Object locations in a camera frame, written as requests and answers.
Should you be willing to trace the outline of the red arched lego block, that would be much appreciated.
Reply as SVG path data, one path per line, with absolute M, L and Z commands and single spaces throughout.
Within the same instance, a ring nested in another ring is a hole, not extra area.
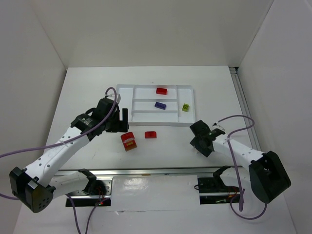
M 124 133 L 120 136 L 120 138 L 123 144 L 135 140 L 133 132 Z

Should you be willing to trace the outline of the orange lego plate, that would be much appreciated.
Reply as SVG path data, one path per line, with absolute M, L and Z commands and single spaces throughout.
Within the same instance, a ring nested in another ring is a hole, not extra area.
M 134 140 L 131 140 L 131 141 L 123 143 L 123 146 L 124 146 L 125 151 L 127 152 L 129 150 L 135 149 L 137 147 L 137 144 Z

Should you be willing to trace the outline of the red curved lego brick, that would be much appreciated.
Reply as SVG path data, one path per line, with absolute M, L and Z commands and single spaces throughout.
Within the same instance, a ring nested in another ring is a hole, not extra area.
M 146 131 L 144 134 L 145 138 L 157 138 L 156 131 Z

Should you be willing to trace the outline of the green lego plate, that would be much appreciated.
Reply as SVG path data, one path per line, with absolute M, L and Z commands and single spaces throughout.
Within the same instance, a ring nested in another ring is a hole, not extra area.
M 188 111 L 189 111 L 189 108 L 190 108 L 189 104 L 184 103 L 184 104 L 183 104 L 183 107 L 182 107 L 182 111 L 188 112 Z

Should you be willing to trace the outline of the blue lego plate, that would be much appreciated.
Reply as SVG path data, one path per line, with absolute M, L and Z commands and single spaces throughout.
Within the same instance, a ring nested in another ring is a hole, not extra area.
M 158 109 L 161 109 L 161 110 L 165 110 L 167 105 L 164 104 L 164 103 L 161 103 L 161 102 L 156 102 L 155 103 L 155 107 L 158 108 Z

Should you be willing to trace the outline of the red lego plate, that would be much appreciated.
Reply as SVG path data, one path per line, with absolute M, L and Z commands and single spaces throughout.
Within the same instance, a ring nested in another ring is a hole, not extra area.
M 166 89 L 166 88 L 157 87 L 157 89 L 156 89 L 156 94 L 159 94 L 159 95 L 167 95 L 167 89 Z

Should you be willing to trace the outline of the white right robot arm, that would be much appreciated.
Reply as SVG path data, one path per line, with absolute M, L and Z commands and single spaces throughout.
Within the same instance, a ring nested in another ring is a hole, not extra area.
M 291 186 L 290 178 L 279 158 L 269 151 L 264 153 L 231 139 L 219 128 L 211 130 L 202 120 L 190 126 L 194 138 L 190 144 L 205 157 L 217 152 L 231 157 L 249 172 L 251 189 L 264 203 L 270 203 Z

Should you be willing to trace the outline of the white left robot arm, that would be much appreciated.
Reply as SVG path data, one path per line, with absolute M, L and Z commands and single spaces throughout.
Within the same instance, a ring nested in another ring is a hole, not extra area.
M 9 174 L 12 194 L 32 212 L 44 210 L 54 198 L 75 191 L 91 195 L 105 190 L 103 182 L 87 169 L 55 178 L 56 172 L 81 148 L 103 132 L 125 133 L 129 129 L 128 109 L 120 109 L 117 101 L 102 98 L 97 107 L 75 118 L 58 141 L 33 163 Z

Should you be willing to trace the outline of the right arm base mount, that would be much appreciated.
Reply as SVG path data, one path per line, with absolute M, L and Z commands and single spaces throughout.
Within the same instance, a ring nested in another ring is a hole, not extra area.
M 226 204 L 230 203 L 232 199 L 233 203 L 238 203 L 240 199 L 238 187 L 218 184 L 213 177 L 199 177 L 194 189 L 199 192 L 201 205 Z

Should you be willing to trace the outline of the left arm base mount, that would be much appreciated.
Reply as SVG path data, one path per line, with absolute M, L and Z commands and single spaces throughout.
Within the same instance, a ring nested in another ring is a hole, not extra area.
M 100 176 L 95 188 L 90 193 L 74 191 L 69 195 L 76 207 L 94 207 L 98 202 L 100 202 L 100 207 L 109 207 L 111 206 L 112 185 L 112 177 Z

